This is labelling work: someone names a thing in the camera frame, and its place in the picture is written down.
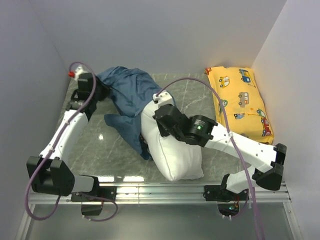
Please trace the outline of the white pillow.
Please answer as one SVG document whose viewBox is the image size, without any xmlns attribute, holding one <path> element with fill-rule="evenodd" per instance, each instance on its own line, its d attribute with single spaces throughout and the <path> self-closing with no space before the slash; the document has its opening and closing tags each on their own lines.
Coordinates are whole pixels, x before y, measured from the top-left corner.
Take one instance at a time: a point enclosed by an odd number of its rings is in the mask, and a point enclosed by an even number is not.
<svg viewBox="0 0 320 240">
<path fill-rule="evenodd" d="M 162 137 L 153 119 L 157 105 L 150 101 L 140 113 L 141 135 L 161 174 L 169 181 L 196 180 L 204 176 L 202 149 L 188 145 L 169 135 Z"/>
</svg>

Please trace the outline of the blue cartoon mouse pillowcase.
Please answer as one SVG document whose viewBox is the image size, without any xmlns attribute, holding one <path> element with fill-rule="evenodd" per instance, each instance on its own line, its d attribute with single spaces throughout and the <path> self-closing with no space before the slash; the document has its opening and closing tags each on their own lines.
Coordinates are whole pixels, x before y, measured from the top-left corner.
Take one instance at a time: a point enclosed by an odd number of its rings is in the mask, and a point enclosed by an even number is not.
<svg viewBox="0 0 320 240">
<path fill-rule="evenodd" d="M 106 125 L 117 130 L 144 160 L 151 158 L 147 144 L 141 140 L 141 112 L 162 88 L 145 71 L 124 66 L 111 67 L 97 75 L 100 82 L 110 87 L 108 98 L 117 114 L 105 114 Z"/>
</svg>

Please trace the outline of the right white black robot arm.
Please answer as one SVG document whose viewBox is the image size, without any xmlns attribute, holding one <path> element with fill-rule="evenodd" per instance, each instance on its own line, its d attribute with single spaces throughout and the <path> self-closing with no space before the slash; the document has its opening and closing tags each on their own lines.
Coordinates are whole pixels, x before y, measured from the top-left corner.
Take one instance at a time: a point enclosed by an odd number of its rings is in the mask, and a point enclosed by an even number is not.
<svg viewBox="0 0 320 240">
<path fill-rule="evenodd" d="M 220 185 L 205 185 L 203 196 L 207 201 L 244 201 L 250 187 L 273 192 L 281 188 L 287 152 L 284 144 L 254 141 L 206 116 L 187 117 L 172 104 L 158 107 L 153 118 L 162 137 L 172 136 L 187 145 L 218 150 L 250 164 L 243 171 L 226 174 Z"/>
</svg>

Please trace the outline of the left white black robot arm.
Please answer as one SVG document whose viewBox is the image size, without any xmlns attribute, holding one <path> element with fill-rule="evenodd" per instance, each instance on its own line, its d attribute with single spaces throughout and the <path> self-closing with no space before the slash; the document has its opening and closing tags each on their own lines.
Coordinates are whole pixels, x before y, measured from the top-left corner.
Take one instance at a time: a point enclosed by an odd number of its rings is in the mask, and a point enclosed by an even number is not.
<svg viewBox="0 0 320 240">
<path fill-rule="evenodd" d="M 36 193 L 57 196 L 83 193 L 89 201 L 96 201 L 101 195 L 98 178 L 72 173 L 68 160 L 79 136 L 96 111 L 97 103 L 108 96 L 110 88 L 86 71 L 71 71 L 69 76 L 76 79 L 77 89 L 73 91 L 60 126 L 49 144 L 38 156 L 31 156 L 27 160 L 30 187 Z"/>
</svg>

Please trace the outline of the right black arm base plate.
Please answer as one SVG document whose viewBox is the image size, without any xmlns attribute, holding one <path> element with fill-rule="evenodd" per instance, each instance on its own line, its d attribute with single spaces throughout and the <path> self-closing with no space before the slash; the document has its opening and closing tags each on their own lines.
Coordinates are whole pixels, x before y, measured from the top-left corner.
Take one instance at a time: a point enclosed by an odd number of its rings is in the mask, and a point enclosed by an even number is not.
<svg viewBox="0 0 320 240">
<path fill-rule="evenodd" d="M 203 198 L 206 202 L 216 202 L 222 218 L 232 220 L 244 210 L 249 200 L 249 192 L 245 189 L 240 193 L 233 193 L 220 185 L 205 185 Z"/>
</svg>

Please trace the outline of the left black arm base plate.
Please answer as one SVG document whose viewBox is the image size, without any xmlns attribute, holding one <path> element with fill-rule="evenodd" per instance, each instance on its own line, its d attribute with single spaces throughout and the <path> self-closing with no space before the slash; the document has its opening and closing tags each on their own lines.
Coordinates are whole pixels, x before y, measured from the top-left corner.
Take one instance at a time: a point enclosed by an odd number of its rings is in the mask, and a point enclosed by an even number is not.
<svg viewBox="0 0 320 240">
<path fill-rule="evenodd" d="M 116 203 L 117 187 L 116 186 L 100 186 L 93 192 L 77 192 L 72 193 L 70 201 L 72 203 L 80 203 L 81 215 L 84 219 L 91 222 L 105 222 L 111 220 L 118 213 L 119 207 Z M 105 204 L 113 204 L 114 213 L 106 218 L 98 219 L 102 216 Z"/>
</svg>

